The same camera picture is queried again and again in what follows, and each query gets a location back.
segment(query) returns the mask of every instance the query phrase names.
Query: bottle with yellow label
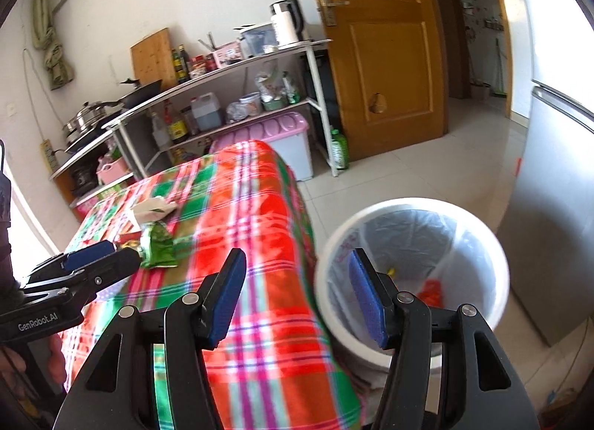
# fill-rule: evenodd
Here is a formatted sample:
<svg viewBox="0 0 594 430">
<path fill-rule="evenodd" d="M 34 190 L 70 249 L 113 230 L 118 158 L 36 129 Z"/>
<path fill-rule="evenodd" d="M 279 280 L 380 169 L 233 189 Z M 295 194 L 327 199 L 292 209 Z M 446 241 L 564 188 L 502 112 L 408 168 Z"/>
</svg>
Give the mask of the bottle with yellow label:
<svg viewBox="0 0 594 430">
<path fill-rule="evenodd" d="M 173 108 L 173 105 L 171 105 L 170 100 L 165 100 L 163 119 L 167 125 L 167 131 L 169 131 L 169 136 L 171 137 L 173 145 L 185 142 L 188 139 L 188 128 L 181 115 L 175 108 Z"/>
</svg>

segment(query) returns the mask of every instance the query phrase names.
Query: white trash can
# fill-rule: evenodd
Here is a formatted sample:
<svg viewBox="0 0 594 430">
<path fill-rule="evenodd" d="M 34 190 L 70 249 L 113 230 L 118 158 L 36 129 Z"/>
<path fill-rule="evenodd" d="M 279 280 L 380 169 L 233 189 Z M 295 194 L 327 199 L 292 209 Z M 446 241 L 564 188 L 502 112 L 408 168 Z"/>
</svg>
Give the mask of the white trash can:
<svg viewBox="0 0 594 430">
<path fill-rule="evenodd" d="M 443 305 L 470 303 L 494 329 L 509 294 L 509 270 L 493 232 L 470 212 L 433 199 L 395 199 L 367 207 L 343 223 L 327 242 L 316 267 L 314 292 L 327 328 L 342 347 L 349 370 L 382 388 L 391 352 L 369 336 L 350 284 L 349 254 L 363 247 L 376 271 L 396 268 L 400 291 L 417 293 L 426 278 L 441 282 Z M 441 367 L 432 353 L 431 370 Z"/>
</svg>

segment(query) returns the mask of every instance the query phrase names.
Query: silver bolt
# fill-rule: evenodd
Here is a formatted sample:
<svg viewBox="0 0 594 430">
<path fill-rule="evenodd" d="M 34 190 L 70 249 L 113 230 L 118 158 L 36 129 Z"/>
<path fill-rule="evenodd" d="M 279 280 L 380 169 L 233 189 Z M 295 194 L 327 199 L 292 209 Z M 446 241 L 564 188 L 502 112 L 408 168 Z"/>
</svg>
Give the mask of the silver bolt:
<svg viewBox="0 0 594 430">
<path fill-rule="evenodd" d="M 465 304 L 462 306 L 462 314 L 465 314 L 466 316 L 476 316 L 476 307 L 472 304 Z"/>
<path fill-rule="evenodd" d="M 134 314 L 134 307 L 133 306 L 124 306 L 120 311 L 118 311 L 120 317 L 130 317 Z"/>
<path fill-rule="evenodd" d="M 415 300 L 415 297 L 407 291 L 401 291 L 396 295 L 396 298 L 404 304 L 412 303 Z"/>
<path fill-rule="evenodd" d="M 198 295 L 196 293 L 188 293 L 188 294 L 184 294 L 182 297 L 182 303 L 183 304 L 196 304 L 198 302 L 200 298 L 198 297 Z"/>
</svg>

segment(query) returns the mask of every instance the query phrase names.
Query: refrigerator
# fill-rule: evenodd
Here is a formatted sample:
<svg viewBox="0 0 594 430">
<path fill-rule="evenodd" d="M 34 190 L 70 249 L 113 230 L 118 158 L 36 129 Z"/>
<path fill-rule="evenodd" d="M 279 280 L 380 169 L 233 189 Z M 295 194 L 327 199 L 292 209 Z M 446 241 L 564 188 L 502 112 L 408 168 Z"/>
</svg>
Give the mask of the refrigerator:
<svg viewBox="0 0 594 430">
<path fill-rule="evenodd" d="M 554 345 L 594 313 L 594 16 L 591 0 L 526 0 L 531 114 L 498 229 L 512 290 Z"/>
</svg>

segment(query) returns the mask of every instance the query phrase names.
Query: green wrapper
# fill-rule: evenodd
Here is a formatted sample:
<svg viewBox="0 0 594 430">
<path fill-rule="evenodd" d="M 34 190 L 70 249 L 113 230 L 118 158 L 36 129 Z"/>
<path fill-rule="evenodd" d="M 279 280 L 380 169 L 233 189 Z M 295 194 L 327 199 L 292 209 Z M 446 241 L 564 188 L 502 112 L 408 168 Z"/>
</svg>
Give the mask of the green wrapper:
<svg viewBox="0 0 594 430">
<path fill-rule="evenodd" d="M 173 251 L 173 237 L 162 222 L 152 222 L 143 228 L 140 247 L 144 255 L 143 268 L 173 268 L 177 261 Z"/>
</svg>

